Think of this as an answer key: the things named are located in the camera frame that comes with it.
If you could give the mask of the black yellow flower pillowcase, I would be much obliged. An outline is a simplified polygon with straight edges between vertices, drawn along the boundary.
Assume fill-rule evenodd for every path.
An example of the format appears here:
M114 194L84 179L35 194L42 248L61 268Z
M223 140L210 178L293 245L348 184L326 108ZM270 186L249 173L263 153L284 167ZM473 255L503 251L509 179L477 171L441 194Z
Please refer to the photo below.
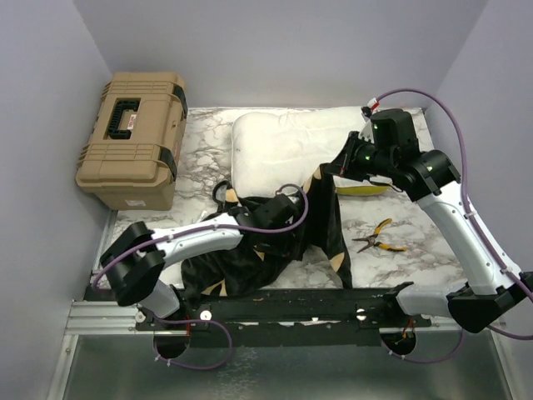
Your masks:
M309 202L302 225L277 235L247 233L239 245L182 262L185 298L237 297L274 283L310 247L326 255L344 288L352 288L351 260L341 229L341 213L333 176L320 165L303 186Z

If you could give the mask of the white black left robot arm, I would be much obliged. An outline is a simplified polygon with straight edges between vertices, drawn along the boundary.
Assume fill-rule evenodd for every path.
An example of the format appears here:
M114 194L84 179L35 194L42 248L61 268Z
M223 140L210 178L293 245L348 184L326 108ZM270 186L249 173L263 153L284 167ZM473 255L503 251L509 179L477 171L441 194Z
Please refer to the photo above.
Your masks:
M102 279L111 287L121 307L139 304L165 328L182 323L184 309L177 291L160 276L171 265L215 251L237 248L252 234L270 237L290 233L306 219L309 202L305 194L277 194L255 211L235 206L210 219L184 227L152 230L135 222L104 252Z

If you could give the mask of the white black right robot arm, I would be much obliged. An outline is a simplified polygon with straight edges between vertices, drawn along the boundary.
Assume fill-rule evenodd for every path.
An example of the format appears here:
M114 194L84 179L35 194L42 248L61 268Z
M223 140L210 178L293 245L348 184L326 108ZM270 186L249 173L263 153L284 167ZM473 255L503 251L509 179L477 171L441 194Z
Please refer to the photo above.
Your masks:
M452 289L411 283L382 306L384 319L400 326L412 315L453 319L469 333L488 328L532 290L503 251L466 195L466 179L441 151L422 152L411 115L399 108L363 114L371 137L349 133L326 173L355 181L389 178L437 226L459 261L466 283Z

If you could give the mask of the white pillow yellow edge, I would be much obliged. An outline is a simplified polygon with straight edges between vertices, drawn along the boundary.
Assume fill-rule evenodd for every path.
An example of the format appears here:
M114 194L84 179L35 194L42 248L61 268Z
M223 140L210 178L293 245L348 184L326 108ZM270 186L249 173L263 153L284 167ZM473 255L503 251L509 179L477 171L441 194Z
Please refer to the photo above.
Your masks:
M247 198L270 197L286 183L302 185L365 124L359 107L246 113L232 125L232 186Z

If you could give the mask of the tan plastic tool case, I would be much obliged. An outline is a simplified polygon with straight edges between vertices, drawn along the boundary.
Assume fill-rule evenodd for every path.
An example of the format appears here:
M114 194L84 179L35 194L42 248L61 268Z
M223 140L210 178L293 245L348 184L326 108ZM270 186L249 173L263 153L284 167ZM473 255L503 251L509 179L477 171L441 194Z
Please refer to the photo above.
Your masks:
M187 114L179 74L115 73L80 152L77 185L111 210L170 209Z

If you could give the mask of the black mounting rail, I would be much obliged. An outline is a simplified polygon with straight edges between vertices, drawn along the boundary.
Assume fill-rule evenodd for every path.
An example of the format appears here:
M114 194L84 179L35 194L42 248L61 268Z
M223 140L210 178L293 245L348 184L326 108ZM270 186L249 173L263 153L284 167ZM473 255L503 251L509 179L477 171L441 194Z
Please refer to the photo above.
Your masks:
M151 333L166 350L233 347L378 346L394 337L406 348L427 317L408 316L396 288L268 289L240 297L183 300L177 317L156 319L138 307L137 333ZM177 318L186 320L182 327Z

